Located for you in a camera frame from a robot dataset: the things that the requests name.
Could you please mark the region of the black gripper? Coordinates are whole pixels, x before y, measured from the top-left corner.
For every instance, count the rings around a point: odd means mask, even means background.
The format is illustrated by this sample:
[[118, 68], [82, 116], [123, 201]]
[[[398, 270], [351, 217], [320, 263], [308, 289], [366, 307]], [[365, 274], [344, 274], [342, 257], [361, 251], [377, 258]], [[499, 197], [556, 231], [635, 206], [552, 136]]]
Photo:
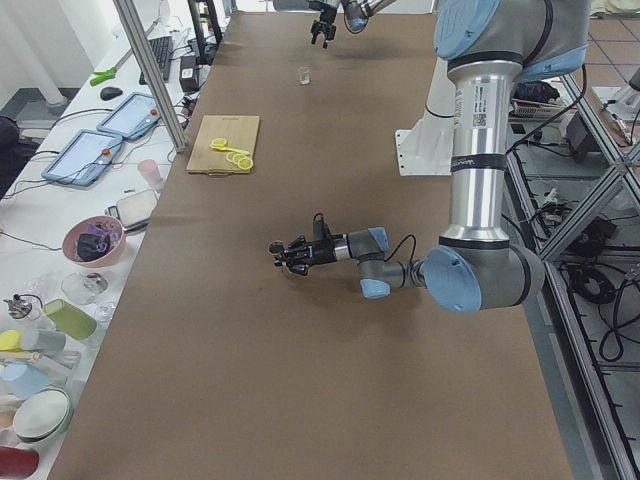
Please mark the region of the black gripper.
[[313, 238], [311, 245], [304, 235], [283, 246], [281, 254], [287, 259], [284, 265], [296, 275], [307, 276], [312, 266], [334, 263], [348, 259], [348, 239], [346, 233], [332, 234], [322, 213], [313, 217]]
[[329, 43], [334, 40], [336, 33], [335, 22], [338, 8], [341, 5], [340, 0], [309, 0], [308, 6], [320, 13], [320, 20], [315, 20], [311, 27], [311, 44], [315, 45], [318, 36], [323, 33], [324, 40], [322, 47], [327, 48]]

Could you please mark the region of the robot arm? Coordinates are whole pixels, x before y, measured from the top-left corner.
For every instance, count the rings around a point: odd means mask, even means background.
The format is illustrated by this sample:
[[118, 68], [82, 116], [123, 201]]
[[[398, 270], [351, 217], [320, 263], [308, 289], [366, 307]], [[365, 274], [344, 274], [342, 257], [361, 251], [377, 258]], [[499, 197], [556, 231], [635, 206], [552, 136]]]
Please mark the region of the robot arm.
[[334, 234], [316, 216], [311, 239], [271, 244], [275, 265], [306, 275], [312, 266], [353, 259], [364, 297], [420, 286], [453, 312], [516, 306], [536, 296], [542, 262], [512, 244], [500, 224], [509, 105], [516, 84], [583, 65], [589, 14], [586, 1], [443, 2], [434, 49], [453, 86], [445, 113], [451, 202], [438, 245], [422, 260], [397, 262], [383, 228]]
[[321, 0], [308, 1], [308, 6], [320, 13], [319, 18], [313, 21], [311, 27], [311, 44], [315, 45], [319, 36], [322, 36], [322, 48], [326, 49], [330, 41], [335, 38], [336, 17], [338, 7], [343, 9], [345, 27], [352, 34], [361, 33], [367, 26], [368, 20], [382, 11], [394, 0]]

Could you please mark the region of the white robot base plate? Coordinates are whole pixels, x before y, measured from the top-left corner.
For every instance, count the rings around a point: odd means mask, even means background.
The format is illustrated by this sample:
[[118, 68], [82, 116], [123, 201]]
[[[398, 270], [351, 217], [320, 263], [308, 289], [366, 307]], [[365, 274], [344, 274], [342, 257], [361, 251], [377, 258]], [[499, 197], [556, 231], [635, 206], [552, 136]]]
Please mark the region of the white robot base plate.
[[401, 176], [448, 176], [453, 147], [455, 86], [447, 62], [436, 59], [423, 117], [412, 129], [395, 132]]

